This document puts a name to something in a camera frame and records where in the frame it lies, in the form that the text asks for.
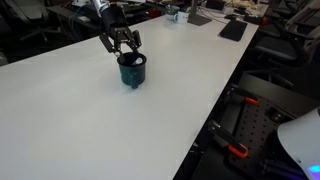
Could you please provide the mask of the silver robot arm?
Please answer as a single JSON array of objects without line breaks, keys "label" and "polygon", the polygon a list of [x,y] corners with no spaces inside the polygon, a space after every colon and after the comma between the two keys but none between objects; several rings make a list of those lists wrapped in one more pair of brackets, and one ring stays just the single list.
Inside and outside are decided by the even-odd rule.
[{"label": "silver robot arm", "polygon": [[109,53],[120,55],[121,45],[126,44],[133,53],[142,45],[138,30],[132,31],[126,21],[123,9],[114,1],[92,0],[97,15],[101,18],[105,30],[99,38]]}]

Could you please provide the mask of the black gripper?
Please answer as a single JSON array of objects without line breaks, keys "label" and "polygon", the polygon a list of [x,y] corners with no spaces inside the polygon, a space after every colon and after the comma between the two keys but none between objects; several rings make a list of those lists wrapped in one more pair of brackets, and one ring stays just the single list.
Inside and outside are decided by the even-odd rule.
[{"label": "black gripper", "polygon": [[142,45],[139,31],[132,32],[126,24],[112,24],[99,39],[109,53],[120,50],[122,44],[126,44],[137,53]]}]

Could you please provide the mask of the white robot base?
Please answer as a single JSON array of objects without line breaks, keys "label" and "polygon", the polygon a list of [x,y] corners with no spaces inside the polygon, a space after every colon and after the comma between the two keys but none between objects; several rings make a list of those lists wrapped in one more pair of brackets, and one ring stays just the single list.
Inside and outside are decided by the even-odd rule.
[{"label": "white robot base", "polygon": [[277,129],[280,144],[310,180],[320,178],[320,108]]}]

